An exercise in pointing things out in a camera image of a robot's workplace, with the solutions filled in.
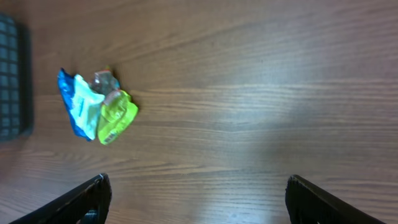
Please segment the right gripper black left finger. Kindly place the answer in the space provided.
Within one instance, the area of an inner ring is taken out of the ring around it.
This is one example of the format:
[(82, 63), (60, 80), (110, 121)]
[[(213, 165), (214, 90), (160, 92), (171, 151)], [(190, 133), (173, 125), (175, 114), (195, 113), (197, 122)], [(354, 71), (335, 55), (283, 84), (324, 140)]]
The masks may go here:
[(111, 198), (108, 175), (98, 174), (10, 224), (104, 224)]

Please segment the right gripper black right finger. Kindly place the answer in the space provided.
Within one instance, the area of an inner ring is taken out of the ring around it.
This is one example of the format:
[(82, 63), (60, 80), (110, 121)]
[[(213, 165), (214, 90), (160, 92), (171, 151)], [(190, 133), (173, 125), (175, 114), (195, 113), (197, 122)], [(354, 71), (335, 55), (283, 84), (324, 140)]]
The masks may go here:
[(285, 190), (291, 224), (384, 224), (299, 175), (291, 175)]

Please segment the green snack packet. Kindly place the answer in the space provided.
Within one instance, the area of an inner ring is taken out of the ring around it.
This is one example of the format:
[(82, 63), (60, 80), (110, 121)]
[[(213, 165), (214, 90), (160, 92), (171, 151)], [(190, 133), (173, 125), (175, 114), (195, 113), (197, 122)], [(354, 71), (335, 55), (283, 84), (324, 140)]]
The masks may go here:
[(94, 73), (90, 88), (105, 96), (101, 103), (97, 137), (101, 144), (115, 141), (134, 121), (139, 108), (129, 93), (121, 89), (118, 79), (109, 66)]

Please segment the teal tissue packet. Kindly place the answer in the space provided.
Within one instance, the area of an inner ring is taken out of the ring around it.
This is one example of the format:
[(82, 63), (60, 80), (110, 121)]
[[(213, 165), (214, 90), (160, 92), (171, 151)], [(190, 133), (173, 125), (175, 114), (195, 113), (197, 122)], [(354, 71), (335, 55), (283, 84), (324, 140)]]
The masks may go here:
[(70, 110), (75, 124), (89, 139), (96, 138), (96, 128), (100, 116), (101, 104), (105, 99), (102, 94), (95, 93), (81, 75), (74, 77), (75, 94)]

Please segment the blue snack bar wrapper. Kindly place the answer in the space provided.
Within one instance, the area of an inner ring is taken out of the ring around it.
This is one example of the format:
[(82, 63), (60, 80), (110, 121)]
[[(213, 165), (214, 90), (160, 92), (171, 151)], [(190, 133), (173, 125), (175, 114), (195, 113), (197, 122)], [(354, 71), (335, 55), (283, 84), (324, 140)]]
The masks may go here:
[(91, 141), (84, 131), (76, 125), (75, 119), (71, 114), (71, 109), (73, 108), (72, 98), (75, 95), (74, 77), (69, 75), (64, 68), (61, 68), (58, 73), (57, 83), (74, 134), (78, 137), (86, 139), (87, 141)]

